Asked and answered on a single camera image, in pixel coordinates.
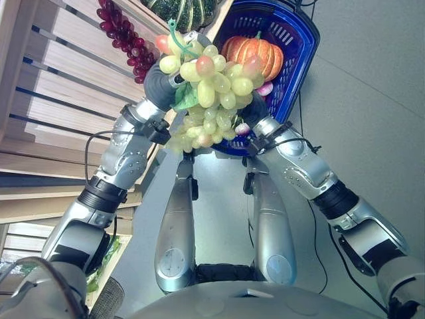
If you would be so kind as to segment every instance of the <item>grape stem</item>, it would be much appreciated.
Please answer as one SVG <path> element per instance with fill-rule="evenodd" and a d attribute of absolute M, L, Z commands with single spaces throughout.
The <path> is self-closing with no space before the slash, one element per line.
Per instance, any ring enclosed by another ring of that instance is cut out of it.
<path fill-rule="evenodd" d="M 187 46 L 183 46 L 181 45 L 181 43 L 177 40 L 176 36 L 175 36 L 175 28 L 176 28 L 177 24 L 175 22 L 174 19 L 169 19 L 168 20 L 168 27 L 170 28 L 170 33 L 171 33 L 171 37 L 173 38 L 174 43 L 183 51 L 183 55 L 185 54 L 190 54 L 191 56 L 193 56 L 194 58 L 199 58 L 199 55 L 187 50 L 187 48 L 190 47 L 190 45 Z"/>

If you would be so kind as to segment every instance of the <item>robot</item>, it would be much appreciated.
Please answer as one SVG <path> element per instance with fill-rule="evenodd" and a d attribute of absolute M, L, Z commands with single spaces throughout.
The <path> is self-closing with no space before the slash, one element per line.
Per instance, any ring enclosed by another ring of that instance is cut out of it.
<path fill-rule="evenodd" d="M 194 39 L 209 44 L 196 32 L 186 35 L 187 42 Z M 87 318 L 86 276 L 101 265 L 108 250 L 110 236 L 104 229 L 145 170 L 150 145 L 170 138 L 163 117 L 182 83 L 178 74 L 166 76 L 158 65 L 149 71 L 146 98 L 122 109 L 101 165 L 54 228 L 42 259 L 18 262 L 31 261 L 38 267 L 0 305 L 0 318 Z M 157 283 L 166 296 L 132 318 L 378 318 L 290 286 L 296 262 L 279 183 L 290 183 L 313 201 L 341 234 L 339 241 L 353 264 L 377 278 L 389 318 L 423 318 L 425 266 L 408 255 L 403 236 L 345 187 L 316 154 L 317 148 L 289 124 L 269 116 L 259 96 L 241 116 L 256 135 L 250 140 L 250 157 L 243 161 L 244 191 L 254 196 L 252 265 L 195 264 L 192 200 L 197 198 L 197 182 L 193 154 L 184 154 L 155 255 Z"/>

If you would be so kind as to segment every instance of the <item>wooden slat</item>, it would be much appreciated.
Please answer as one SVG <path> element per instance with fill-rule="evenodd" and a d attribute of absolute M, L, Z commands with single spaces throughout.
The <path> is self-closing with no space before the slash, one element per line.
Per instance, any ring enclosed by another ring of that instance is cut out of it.
<path fill-rule="evenodd" d="M 127 102 L 23 63 L 17 86 L 117 118 Z"/>
<path fill-rule="evenodd" d="M 36 32 L 30 34 L 25 55 L 124 98 L 139 101 L 145 95 L 143 86 L 134 79 Z"/>
<path fill-rule="evenodd" d="M 0 141 L 5 135 L 11 103 L 15 93 L 15 86 L 18 81 L 19 68 L 21 67 L 25 46 L 28 41 L 35 10 L 38 4 L 39 0 L 21 1 L 21 6 L 19 7 L 15 27 L 8 47 L 6 62 L 4 64 L 3 72 L 0 73 Z"/>
<path fill-rule="evenodd" d="M 46 239 L 23 237 L 19 235 L 7 235 L 6 249 L 22 249 L 26 251 L 42 251 Z"/>
<path fill-rule="evenodd" d="M 58 148 L 56 146 L 40 143 L 12 140 L 10 138 L 5 138 L 1 141 L 0 152 L 84 164 L 83 151 Z M 94 166 L 99 165 L 100 158 L 100 154 L 90 153 L 88 156 L 88 164 Z"/>
<path fill-rule="evenodd" d="M 95 20 L 96 22 L 98 23 L 102 22 L 101 18 L 99 18 L 98 15 L 96 14 L 96 10 L 100 8 L 98 0 L 84 0 L 84 1 L 63 0 L 63 2 L 77 9 L 78 11 L 85 14 L 89 18 Z M 128 10 L 126 6 L 123 6 L 123 3 L 121 1 L 114 1 L 114 2 L 120 5 L 124 11 Z M 133 15 L 131 15 L 131 17 L 128 16 L 128 18 L 129 18 L 129 21 L 134 24 L 134 31 L 137 32 L 140 37 L 143 37 L 147 41 L 151 41 L 154 43 L 155 37 L 157 35 L 168 33 L 167 27 L 164 27 L 163 24 L 161 24 L 158 20 L 155 20 L 155 21 L 146 20 L 143 17 L 140 17 L 140 16 L 134 17 Z"/>
<path fill-rule="evenodd" d="M 126 54 L 113 48 L 112 40 L 104 32 L 49 0 L 40 0 L 34 25 L 128 72 L 132 71 L 127 65 Z"/>
<path fill-rule="evenodd" d="M 87 135 L 67 132 L 14 118 L 9 119 L 6 136 L 16 140 L 47 144 L 79 151 L 85 150 L 88 139 Z M 89 152 L 102 154 L 108 145 L 109 141 L 95 138 L 90 143 Z"/>
<path fill-rule="evenodd" d="M 110 130 L 114 121 L 22 92 L 15 93 L 11 113 L 88 133 Z"/>
<path fill-rule="evenodd" d="M 0 187 L 0 201 L 79 196 L 83 189 L 84 186 Z M 128 193 L 133 192 L 134 187 L 128 190 Z"/>
<path fill-rule="evenodd" d="M 12 223 L 9 224 L 8 234 L 26 235 L 47 238 L 52 232 L 52 227 L 46 225 L 38 225 L 35 223 Z"/>
<path fill-rule="evenodd" d="M 41 257 L 41 253 L 37 251 L 13 251 L 11 249 L 4 249 L 2 258 L 6 261 L 17 261 L 18 259 L 32 256 Z"/>
<path fill-rule="evenodd" d="M 96 169 L 97 166 L 89 165 L 88 173 L 92 175 Z M 0 153 L 0 171 L 5 173 L 84 179 L 84 165 L 82 164 L 4 153 Z"/>
<path fill-rule="evenodd" d="M 0 224 L 33 221 L 61 217 L 75 197 L 56 197 L 0 201 Z M 134 207 L 141 203 L 141 193 L 135 191 L 127 195 L 127 202 L 119 208 Z"/>
<path fill-rule="evenodd" d="M 214 18 L 214 21 L 202 30 L 202 34 L 206 35 L 211 42 L 213 42 L 217 36 L 232 4 L 233 0 L 222 0 L 216 8 L 216 17 Z"/>

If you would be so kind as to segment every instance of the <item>bunch of red grapes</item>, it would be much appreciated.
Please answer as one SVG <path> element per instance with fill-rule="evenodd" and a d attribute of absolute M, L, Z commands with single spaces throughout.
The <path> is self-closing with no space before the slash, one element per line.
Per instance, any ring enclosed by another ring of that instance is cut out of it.
<path fill-rule="evenodd" d="M 103 22 L 101 30 L 113 39 L 112 46 L 127 53 L 127 64 L 133 66 L 134 81 L 142 84 L 147 71 L 155 63 L 155 57 L 145 46 L 145 40 L 134 32 L 133 23 L 122 14 L 122 10 L 111 0 L 99 0 L 101 8 L 96 12 Z"/>

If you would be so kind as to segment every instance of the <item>orange pumpkin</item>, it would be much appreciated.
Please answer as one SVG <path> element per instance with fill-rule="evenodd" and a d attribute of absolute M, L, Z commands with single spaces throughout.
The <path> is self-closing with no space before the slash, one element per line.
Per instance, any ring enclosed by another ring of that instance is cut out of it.
<path fill-rule="evenodd" d="M 261 73 L 264 81 L 271 81 L 279 74 L 284 64 L 284 53 L 277 45 L 260 39 L 260 33 L 255 38 L 249 39 L 234 36 L 225 42 L 221 55 L 227 61 L 243 64 L 247 58 L 257 54 L 261 60 Z"/>

